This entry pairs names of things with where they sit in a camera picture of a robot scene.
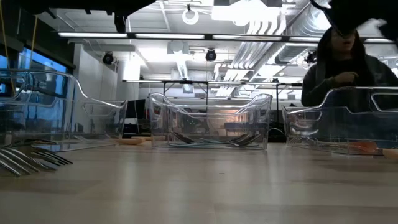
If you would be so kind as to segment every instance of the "light fixture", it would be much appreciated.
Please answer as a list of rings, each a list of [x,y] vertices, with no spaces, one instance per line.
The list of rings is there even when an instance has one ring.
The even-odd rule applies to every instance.
[[[393,44],[394,42],[389,39],[385,39],[385,38],[367,38],[365,40],[365,43],[366,44],[383,44],[383,43]]]
[[[247,85],[278,85],[279,83],[246,83]]]
[[[193,17],[190,19],[187,17],[188,12],[193,12]],[[182,13],[182,21],[188,25],[195,25],[199,21],[199,12],[194,9],[184,10]]]
[[[177,96],[169,96],[167,99],[180,99],[180,100],[204,100],[206,98],[200,97],[177,97]]]
[[[215,40],[251,40],[251,41],[280,41],[282,37],[264,35],[213,35]]]
[[[127,38],[127,34],[117,33],[91,33],[91,32],[59,32],[60,37],[78,38]]]
[[[204,34],[136,34],[138,39],[195,39],[203,40],[205,38]]]
[[[208,82],[209,84],[241,85],[241,82]]]
[[[291,37],[289,41],[291,42],[319,42],[321,37]]]
[[[161,83],[160,80],[123,80],[124,82],[133,82],[133,83]]]
[[[288,47],[318,47],[316,43],[286,43]]]

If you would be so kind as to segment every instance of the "wooden table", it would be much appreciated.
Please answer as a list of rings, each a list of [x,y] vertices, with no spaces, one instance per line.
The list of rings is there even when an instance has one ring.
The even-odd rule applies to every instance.
[[[56,173],[0,177],[0,223],[398,223],[398,163],[269,144],[266,152],[116,146]]]

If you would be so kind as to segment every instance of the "white wall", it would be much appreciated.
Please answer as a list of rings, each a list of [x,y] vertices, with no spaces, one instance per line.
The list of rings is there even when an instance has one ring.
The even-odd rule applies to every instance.
[[[84,93],[97,100],[116,99],[118,76],[101,62],[101,58],[87,53],[81,44],[75,45],[73,75],[79,80]]]
[[[118,76],[110,69],[100,57],[87,53],[81,44],[75,45],[73,63],[76,69],[73,75],[79,80],[84,94],[89,98],[103,101],[114,101],[116,99],[116,86]],[[99,117],[88,116],[87,114],[104,115],[107,108],[94,106],[94,101],[85,98],[75,86],[75,104],[72,115],[72,130],[76,131],[75,125],[83,125],[85,133],[100,133],[103,131],[106,120]]]
[[[116,100],[137,100],[139,99],[139,84],[122,82],[126,62],[118,62],[118,85],[116,90]]]

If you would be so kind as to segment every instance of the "black object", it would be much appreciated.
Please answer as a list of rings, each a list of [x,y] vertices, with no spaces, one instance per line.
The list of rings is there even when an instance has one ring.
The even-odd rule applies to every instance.
[[[206,54],[206,61],[214,62],[217,58],[217,54],[214,49],[208,49]]]
[[[304,59],[304,62],[306,62],[309,65],[316,63],[317,62],[317,51],[316,50],[308,51],[308,56]]]
[[[113,1],[98,1],[98,0],[18,0],[21,7],[31,14],[40,14],[43,12],[49,13],[54,19],[55,15],[50,11],[50,8],[62,9],[82,9],[90,14],[91,10],[106,11],[110,16],[114,13],[114,23],[116,30],[119,33],[126,33],[126,19],[132,13],[146,7],[155,0],[113,0]]]
[[[126,118],[144,119],[144,111],[145,111],[145,99],[131,100],[127,103]]]
[[[102,62],[105,65],[112,65],[114,62],[113,52],[106,52],[105,56],[102,58]]]
[[[269,125],[268,142],[269,143],[285,143],[286,142],[284,124],[273,122]]]
[[[382,19],[386,23],[379,27],[383,36],[398,46],[398,1],[393,0],[331,0],[331,8],[320,6],[315,0],[311,4],[322,10],[339,35],[347,36],[370,19]]]
[[[144,119],[145,116],[145,100],[131,100],[127,103],[126,118],[137,118]],[[143,130],[142,124],[124,124],[123,126],[123,138],[129,138],[131,136],[141,136],[140,133],[150,132],[149,130]]]

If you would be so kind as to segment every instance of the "table surface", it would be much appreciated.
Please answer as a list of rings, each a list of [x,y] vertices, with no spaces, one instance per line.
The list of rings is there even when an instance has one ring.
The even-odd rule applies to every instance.
[[[398,162],[387,159],[284,144],[266,152],[112,146],[62,156],[74,164],[0,177],[0,223],[397,223]]]

